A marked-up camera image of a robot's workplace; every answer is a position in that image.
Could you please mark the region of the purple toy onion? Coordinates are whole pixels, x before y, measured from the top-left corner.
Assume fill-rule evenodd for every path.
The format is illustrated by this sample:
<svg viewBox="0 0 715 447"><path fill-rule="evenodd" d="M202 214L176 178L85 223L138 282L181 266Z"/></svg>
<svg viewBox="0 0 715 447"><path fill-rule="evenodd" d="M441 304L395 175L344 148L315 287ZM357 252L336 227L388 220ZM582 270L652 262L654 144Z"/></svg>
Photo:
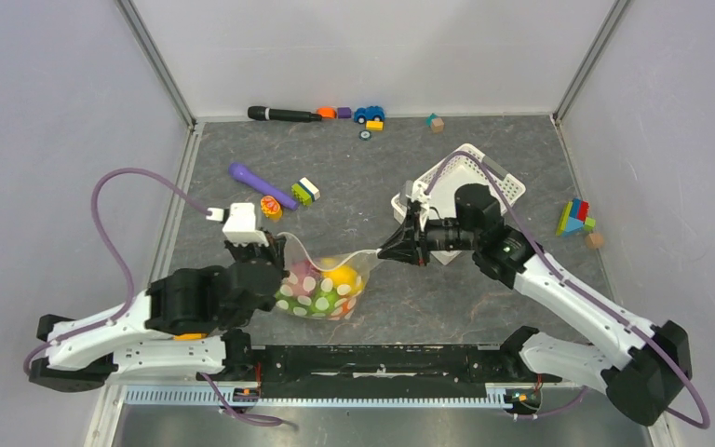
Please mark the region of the purple toy onion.
<svg viewBox="0 0 715 447"><path fill-rule="evenodd" d="M288 285L293 295L309 296L317 287L318 271L308 262L300 262L290 269Z"/></svg>

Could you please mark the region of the green toy grapes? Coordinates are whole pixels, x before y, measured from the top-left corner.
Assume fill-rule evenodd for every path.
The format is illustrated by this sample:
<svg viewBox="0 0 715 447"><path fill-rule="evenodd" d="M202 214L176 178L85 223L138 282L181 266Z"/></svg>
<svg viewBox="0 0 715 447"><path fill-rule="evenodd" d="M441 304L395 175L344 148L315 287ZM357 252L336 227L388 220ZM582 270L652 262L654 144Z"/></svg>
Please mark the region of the green toy grapes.
<svg viewBox="0 0 715 447"><path fill-rule="evenodd" d="M278 291L275 295L277 308L291 315L304 317L307 315L307 306L301 305L295 295L286 295Z"/></svg>

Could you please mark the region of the clear zip top bag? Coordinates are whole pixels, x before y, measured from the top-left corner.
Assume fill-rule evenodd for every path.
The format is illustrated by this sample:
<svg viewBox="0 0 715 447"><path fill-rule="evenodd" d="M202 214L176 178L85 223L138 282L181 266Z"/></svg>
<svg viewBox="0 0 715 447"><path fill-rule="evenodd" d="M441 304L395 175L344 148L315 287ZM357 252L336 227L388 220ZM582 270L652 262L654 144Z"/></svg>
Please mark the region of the clear zip top bag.
<svg viewBox="0 0 715 447"><path fill-rule="evenodd" d="M288 270L289 275L290 275L290 269L297 263L300 262L308 262L310 263L319 273L319 280L317 287L315 290L322 290L322 291L331 291L334 290L332 286L332 282L328 278L323 277L323 273L325 271L330 271L332 269L335 269L341 265L349 265L356 269L359 274L361 274L366 280L366 285L365 288L363 289L362 292L356 294L356 295L340 295L340 300L343 299L348 299L353 296L358 296L358 302L361 299L361 296L364 294L364 291L367 287L367 284L370 280L371 277L371 271L379 266L379 264L382 262L378 257L377 257L377 252L378 250L376 249L368 249L368 250L360 250L360 251L353 251L349 252L346 254L338 254L338 255L331 255L331 256L324 256L324 257L313 257L310 255L306 247L304 246L303 242L297 238L294 234L289 233L289 232L283 232L281 236L285 237L287 239L285 250L284 250L284 258L285 258L285 268ZM284 278L281 282L281 286L279 288L279 291L286 295L293 295L290 289L290 286L288 285L288 277ZM297 297L297 301L301 305L306 305L307 309L308 306L311 304L311 298L313 296L315 291L313 291L309 296L306 295L295 295ZM348 318L331 318L331 316L326 316L326 317L308 317L307 315L304 317L298 317L295 315L291 315L297 318L309 318L309 319L316 319L316 320L342 320L342 319L348 319Z"/></svg>

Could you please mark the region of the yellow toy mango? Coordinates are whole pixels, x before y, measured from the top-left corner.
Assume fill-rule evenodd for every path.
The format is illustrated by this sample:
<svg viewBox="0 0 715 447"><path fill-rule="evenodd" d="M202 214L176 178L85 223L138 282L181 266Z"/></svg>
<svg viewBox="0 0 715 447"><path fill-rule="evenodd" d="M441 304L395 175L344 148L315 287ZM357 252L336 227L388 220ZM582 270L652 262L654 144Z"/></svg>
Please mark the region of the yellow toy mango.
<svg viewBox="0 0 715 447"><path fill-rule="evenodd" d="M332 282L339 295L356 295L363 291L367 280L349 265L341 265L323 273L324 278Z"/></svg>

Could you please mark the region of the green toy lettuce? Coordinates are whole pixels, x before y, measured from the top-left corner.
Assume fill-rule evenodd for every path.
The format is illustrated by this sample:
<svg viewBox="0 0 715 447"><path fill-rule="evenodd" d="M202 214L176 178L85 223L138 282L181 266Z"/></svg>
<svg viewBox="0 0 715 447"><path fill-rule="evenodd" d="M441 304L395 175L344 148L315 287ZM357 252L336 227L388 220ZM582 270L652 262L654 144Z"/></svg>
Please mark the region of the green toy lettuce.
<svg viewBox="0 0 715 447"><path fill-rule="evenodd" d="M340 295L335 291L315 290L307 309L308 317L330 316L336 308Z"/></svg>

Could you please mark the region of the orange toy pumpkin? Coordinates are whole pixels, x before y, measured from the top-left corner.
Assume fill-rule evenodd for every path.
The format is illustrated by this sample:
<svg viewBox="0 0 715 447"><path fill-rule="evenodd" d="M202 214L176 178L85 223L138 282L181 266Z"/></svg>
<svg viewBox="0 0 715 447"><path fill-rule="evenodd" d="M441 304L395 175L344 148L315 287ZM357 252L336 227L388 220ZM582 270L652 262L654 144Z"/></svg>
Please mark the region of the orange toy pumpkin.
<svg viewBox="0 0 715 447"><path fill-rule="evenodd" d="M358 303L358 299L358 296L353 296L348 299L340 300L334 307L331 313L331 318L350 318L355 306Z"/></svg>

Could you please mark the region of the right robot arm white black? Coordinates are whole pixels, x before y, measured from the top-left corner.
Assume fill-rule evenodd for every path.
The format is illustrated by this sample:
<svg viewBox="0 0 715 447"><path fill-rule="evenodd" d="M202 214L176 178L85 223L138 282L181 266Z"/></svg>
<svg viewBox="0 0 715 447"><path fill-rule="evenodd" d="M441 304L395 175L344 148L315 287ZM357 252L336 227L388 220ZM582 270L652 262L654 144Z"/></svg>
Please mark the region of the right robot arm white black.
<svg viewBox="0 0 715 447"><path fill-rule="evenodd" d="M686 330L657 326L613 303L565 270L540 244L507 224L489 186L469 183L453 194L455 214L430 219L423 183L408 181L406 214L379 258L425 266L434 251L469 251L480 272L533 299L587 338L565 342L522 327L504 343L503 373L557 376L599 391L631 421L650 427L668 412L692 377Z"/></svg>

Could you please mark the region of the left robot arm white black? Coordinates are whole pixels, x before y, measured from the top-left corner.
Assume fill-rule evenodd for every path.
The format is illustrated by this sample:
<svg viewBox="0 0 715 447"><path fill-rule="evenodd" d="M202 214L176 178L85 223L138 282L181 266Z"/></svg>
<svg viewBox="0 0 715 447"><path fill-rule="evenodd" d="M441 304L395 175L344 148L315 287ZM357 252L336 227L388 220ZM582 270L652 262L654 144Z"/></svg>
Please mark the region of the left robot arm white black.
<svg viewBox="0 0 715 447"><path fill-rule="evenodd" d="M244 379L254 353L228 345L226 333L269 312L285 268L286 238L266 245L227 243L229 266L182 268L151 283L123 306L73 320L46 314L36 336L42 355L24 363L30 382L60 392L84 392L115 378L184 378L203 374Z"/></svg>

